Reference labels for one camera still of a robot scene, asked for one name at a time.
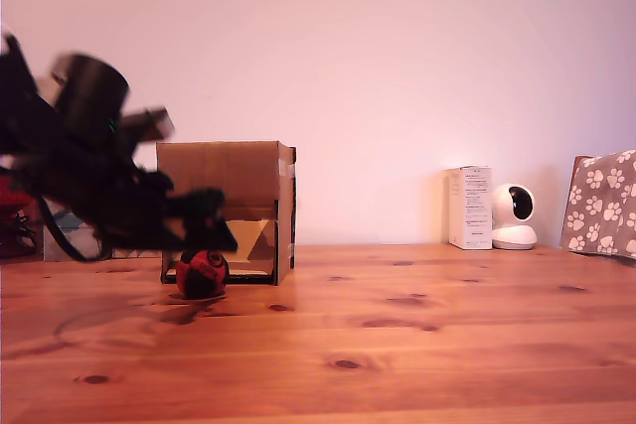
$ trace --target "black strap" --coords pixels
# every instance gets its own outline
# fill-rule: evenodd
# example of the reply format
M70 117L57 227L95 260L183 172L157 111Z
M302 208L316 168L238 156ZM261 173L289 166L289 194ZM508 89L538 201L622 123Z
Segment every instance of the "black strap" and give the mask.
M38 203L38 207L40 208L40 213L42 214L42 220L44 221L45 226L53 236L56 243L72 260L77 262L98 262L110 258L112 255L112 247L108 246L104 242L101 244L101 253L98 256L90 258L84 257L79 250L71 245L71 243L67 240L67 237L62 233L55 218L53 217L53 214L51 213L51 210L49 209L49 205L44 198L40 195L36 195L35 199Z

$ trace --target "white wall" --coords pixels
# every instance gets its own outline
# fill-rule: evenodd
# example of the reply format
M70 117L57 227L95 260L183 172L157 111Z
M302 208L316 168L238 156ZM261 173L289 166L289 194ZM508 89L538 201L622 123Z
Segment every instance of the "white wall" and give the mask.
M636 148L636 0L2 0L36 74L114 64L174 141L298 147L301 243L441 237L439 171L489 164L556 244L576 154ZM154 148L136 160L154 167Z

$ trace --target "camera base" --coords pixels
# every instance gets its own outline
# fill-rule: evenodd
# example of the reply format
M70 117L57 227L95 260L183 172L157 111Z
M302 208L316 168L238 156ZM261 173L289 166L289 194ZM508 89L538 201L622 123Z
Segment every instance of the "camera base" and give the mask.
M537 243L537 234L529 225L508 225L493 229L493 247L504 250L529 250Z

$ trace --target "camera lens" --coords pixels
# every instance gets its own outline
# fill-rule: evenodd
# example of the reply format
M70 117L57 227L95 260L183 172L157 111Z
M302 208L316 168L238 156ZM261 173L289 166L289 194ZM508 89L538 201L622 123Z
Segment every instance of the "camera lens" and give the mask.
M528 191L516 186L510 188L510 196L513 198L513 212L519 220L524 220L533 211L533 201Z

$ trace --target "red object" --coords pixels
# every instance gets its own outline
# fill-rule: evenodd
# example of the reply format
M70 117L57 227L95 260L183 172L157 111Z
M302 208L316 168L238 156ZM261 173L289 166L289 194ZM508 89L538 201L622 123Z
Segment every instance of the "red object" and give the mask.
M0 214L14 215L28 206L33 198L20 189L15 189L11 178L0 175Z
M175 268L177 287L186 298L212 298L226 291L230 267L216 251L184 251Z

